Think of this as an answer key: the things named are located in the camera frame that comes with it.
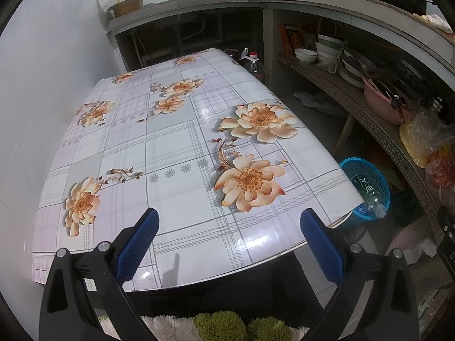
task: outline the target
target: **flower print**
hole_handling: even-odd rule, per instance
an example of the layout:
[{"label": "flower print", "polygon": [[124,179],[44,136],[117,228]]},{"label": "flower print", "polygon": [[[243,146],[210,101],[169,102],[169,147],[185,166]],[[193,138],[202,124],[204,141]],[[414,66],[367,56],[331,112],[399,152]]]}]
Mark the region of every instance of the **flower print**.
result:
[{"label": "flower print", "polygon": [[166,95],[182,96],[193,92],[197,87],[204,83],[203,79],[184,79],[183,81],[175,82],[164,88]]},{"label": "flower print", "polygon": [[148,180],[152,183],[155,183],[155,182],[158,182],[159,179],[160,179],[160,177],[158,176],[158,174],[152,174]]},{"label": "flower print", "polygon": [[197,166],[200,168],[208,168],[208,161],[205,158],[199,159],[197,161]]},{"label": "flower print", "polygon": [[162,91],[163,86],[161,86],[159,83],[154,82],[150,85],[150,91],[151,92],[157,92],[157,91]]},{"label": "flower print", "polygon": [[253,154],[239,155],[232,163],[226,160],[233,167],[226,169],[215,183],[215,189],[222,188],[226,194],[221,201],[223,206],[235,202],[238,210],[245,212],[254,206],[269,205],[278,195],[286,194],[274,180],[284,175],[285,169],[270,165],[268,160],[252,160]]},{"label": "flower print", "polygon": [[251,103],[248,106],[238,105],[235,111],[238,119],[223,118],[220,127],[231,129],[231,135],[245,138],[257,135],[259,142],[274,143],[277,137],[294,137],[298,130],[292,127],[297,119],[281,105]]},{"label": "flower print", "polygon": [[104,100],[96,103],[92,108],[81,115],[79,119],[79,125],[89,127],[91,125],[103,125],[104,115],[109,113],[114,107],[115,103]]},{"label": "flower print", "polygon": [[157,115],[160,113],[173,113],[178,108],[183,107],[185,100],[182,100],[179,96],[168,97],[165,100],[159,100],[156,102],[155,110],[153,114]]},{"label": "flower print", "polygon": [[183,173],[188,173],[191,170],[191,165],[190,164],[185,164],[183,167],[180,169]]},{"label": "flower print", "polygon": [[71,189],[71,197],[65,201],[65,209],[68,211],[65,226],[70,228],[71,237],[79,234],[79,223],[88,225],[95,222],[95,212],[100,205],[100,197],[96,193],[100,188],[101,183],[89,177]]},{"label": "flower print", "polygon": [[168,171],[166,171],[166,173],[164,174],[167,178],[171,178],[173,177],[175,174],[175,170],[174,169],[169,169]]},{"label": "flower print", "polygon": [[179,60],[177,60],[177,64],[178,65],[187,64],[191,63],[192,61],[196,61],[196,58],[194,56],[187,56],[186,58],[180,58]]},{"label": "flower print", "polygon": [[131,73],[131,72],[118,75],[118,76],[114,77],[114,79],[112,80],[112,83],[114,83],[114,84],[122,83],[123,81],[127,80],[128,78],[130,78],[132,76],[133,76],[133,73]]}]

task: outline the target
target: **towel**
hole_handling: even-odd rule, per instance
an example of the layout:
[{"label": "towel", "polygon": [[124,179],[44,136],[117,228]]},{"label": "towel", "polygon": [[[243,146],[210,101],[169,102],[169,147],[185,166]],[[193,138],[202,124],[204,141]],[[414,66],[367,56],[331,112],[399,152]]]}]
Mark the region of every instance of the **towel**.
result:
[{"label": "towel", "polygon": [[[176,318],[169,315],[140,317],[159,341],[204,341],[192,318]],[[109,317],[99,317],[104,333],[120,340]]]},{"label": "towel", "polygon": [[[307,327],[290,328],[273,317],[255,319],[248,327],[237,313],[218,311],[194,318],[169,315],[141,317],[159,341],[300,341]],[[103,331],[120,340],[109,317],[99,317]]]}]

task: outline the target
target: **plastic bottle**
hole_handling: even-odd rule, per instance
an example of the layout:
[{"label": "plastic bottle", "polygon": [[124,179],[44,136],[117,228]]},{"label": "plastic bottle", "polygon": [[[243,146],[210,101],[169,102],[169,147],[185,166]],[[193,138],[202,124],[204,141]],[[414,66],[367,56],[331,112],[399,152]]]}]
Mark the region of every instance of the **plastic bottle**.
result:
[{"label": "plastic bottle", "polygon": [[367,177],[358,174],[352,179],[352,184],[365,200],[367,211],[374,213],[378,218],[384,218],[387,212],[383,204],[384,199],[381,193],[370,185]]},{"label": "plastic bottle", "polygon": [[260,80],[262,83],[265,82],[265,73],[262,63],[258,59],[258,53],[250,53],[250,56],[245,56],[247,59],[246,64],[243,66],[249,71],[254,77]]}]

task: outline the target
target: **table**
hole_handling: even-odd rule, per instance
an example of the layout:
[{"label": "table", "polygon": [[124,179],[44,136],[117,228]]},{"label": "table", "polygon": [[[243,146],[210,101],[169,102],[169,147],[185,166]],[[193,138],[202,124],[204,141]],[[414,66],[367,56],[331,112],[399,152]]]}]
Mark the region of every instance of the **table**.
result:
[{"label": "table", "polygon": [[33,280],[45,283],[57,249],[113,241],[149,206],[160,228],[126,291],[258,264],[305,243],[305,208],[336,226],[361,202],[304,123],[229,56],[208,49],[103,79],[90,92],[44,183]]}]

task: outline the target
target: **wall tile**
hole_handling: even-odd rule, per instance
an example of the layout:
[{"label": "wall tile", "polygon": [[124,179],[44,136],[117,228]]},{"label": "wall tile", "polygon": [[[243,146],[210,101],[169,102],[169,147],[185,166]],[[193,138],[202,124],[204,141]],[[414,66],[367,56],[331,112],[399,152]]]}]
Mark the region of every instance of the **wall tile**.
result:
[{"label": "wall tile", "polygon": [[112,59],[96,0],[23,0],[0,36],[0,239],[8,250],[0,291],[36,340],[43,287],[32,282],[31,250],[40,194],[81,102],[118,74]]}]

